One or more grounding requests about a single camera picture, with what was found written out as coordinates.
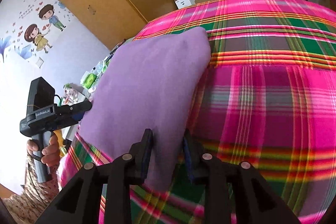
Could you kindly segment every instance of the green pants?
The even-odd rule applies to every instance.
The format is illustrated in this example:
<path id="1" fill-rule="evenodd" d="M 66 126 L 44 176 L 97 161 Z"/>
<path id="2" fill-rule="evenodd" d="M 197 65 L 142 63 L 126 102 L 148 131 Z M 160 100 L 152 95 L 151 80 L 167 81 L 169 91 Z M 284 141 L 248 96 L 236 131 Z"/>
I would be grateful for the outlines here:
<path id="1" fill-rule="evenodd" d="M 62 22 L 60 21 L 57 21 L 55 24 L 54 24 L 55 27 L 57 27 L 58 29 L 60 30 L 63 30 L 63 27 L 64 25 L 62 24 Z"/>

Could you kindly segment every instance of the pillow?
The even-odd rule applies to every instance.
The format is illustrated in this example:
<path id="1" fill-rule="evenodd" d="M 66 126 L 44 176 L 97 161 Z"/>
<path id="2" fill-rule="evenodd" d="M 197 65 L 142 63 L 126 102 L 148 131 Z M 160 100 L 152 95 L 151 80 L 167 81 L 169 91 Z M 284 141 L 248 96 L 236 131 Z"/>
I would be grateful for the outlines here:
<path id="1" fill-rule="evenodd" d="M 194 89 L 210 61 L 205 29 L 145 38 L 111 59 L 81 122 L 86 142 L 115 159 L 154 134 L 146 185 L 166 191 L 181 152 Z"/>

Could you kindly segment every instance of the bed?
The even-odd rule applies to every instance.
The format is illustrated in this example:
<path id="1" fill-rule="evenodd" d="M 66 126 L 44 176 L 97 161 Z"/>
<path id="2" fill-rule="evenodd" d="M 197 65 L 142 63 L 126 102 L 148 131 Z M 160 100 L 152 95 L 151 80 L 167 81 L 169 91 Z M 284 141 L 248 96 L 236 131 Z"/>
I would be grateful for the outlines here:
<path id="1" fill-rule="evenodd" d="M 153 20 L 134 40 L 196 26 L 211 61 L 187 127 L 221 160 L 252 163 L 302 223 L 317 223 L 336 194 L 336 13 L 304 0 L 215 0 Z M 90 161 L 111 159 L 79 129 L 61 185 Z M 131 188 L 133 223 L 201 223 L 204 187 L 189 183 L 182 157 L 174 174 L 166 193 Z"/>

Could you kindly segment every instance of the person's hand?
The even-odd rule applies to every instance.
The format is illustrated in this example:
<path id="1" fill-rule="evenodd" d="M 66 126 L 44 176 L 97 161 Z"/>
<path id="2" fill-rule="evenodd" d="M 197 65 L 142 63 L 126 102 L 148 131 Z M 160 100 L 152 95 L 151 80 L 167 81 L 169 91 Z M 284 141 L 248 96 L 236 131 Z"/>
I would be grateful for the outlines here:
<path id="1" fill-rule="evenodd" d="M 38 146 L 34 143 L 33 140 L 29 140 L 27 142 L 27 150 L 30 155 L 32 155 L 33 151 L 38 150 Z M 49 145 L 42 150 L 42 154 L 44 155 L 41 159 L 42 163 L 51 167 L 54 165 L 58 165 L 60 161 L 59 156 L 59 147 L 58 147 L 58 139 L 56 134 L 53 134 L 50 138 Z"/>

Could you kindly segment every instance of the wall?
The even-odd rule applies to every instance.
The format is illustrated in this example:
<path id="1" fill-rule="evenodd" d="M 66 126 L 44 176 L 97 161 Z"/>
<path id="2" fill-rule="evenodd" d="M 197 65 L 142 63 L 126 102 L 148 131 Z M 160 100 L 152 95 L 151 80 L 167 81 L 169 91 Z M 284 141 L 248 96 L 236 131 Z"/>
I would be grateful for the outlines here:
<path id="1" fill-rule="evenodd" d="M 22 0 L 3 0 L 0 3 L 0 38 L 7 35 L 8 25 L 17 22 L 17 14 L 22 7 Z M 37 24 L 44 24 L 37 13 L 34 16 Z M 23 59 L 13 49 L 5 50 L 4 62 L 0 57 L 0 141 L 3 159 L 0 163 L 0 183 L 16 193 L 21 192 L 20 184 L 24 183 L 27 138 L 20 134 L 18 126 L 26 116 L 30 82 L 42 76 L 57 94 L 62 95 L 64 84 L 79 84 L 83 73 L 109 53 L 76 17 L 62 32 L 54 26 L 50 28 L 53 29 L 46 37 L 50 41 L 53 39 L 53 48 L 47 54 L 42 52 L 45 59 L 41 68 L 28 63 L 29 59 Z"/>

